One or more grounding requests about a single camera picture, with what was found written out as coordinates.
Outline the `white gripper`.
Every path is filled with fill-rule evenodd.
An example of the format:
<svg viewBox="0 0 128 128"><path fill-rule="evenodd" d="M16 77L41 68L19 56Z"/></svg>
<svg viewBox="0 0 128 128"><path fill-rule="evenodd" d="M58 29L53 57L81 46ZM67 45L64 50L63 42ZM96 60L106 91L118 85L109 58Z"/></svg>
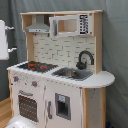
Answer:
<svg viewBox="0 0 128 128"><path fill-rule="evenodd" d="M15 28L5 26L5 22L3 20L0 20L0 60L8 60L9 59L8 53L11 53L11 52L17 50L16 47L8 49L8 43L7 43L7 39L6 39L5 30L15 31Z"/></svg>

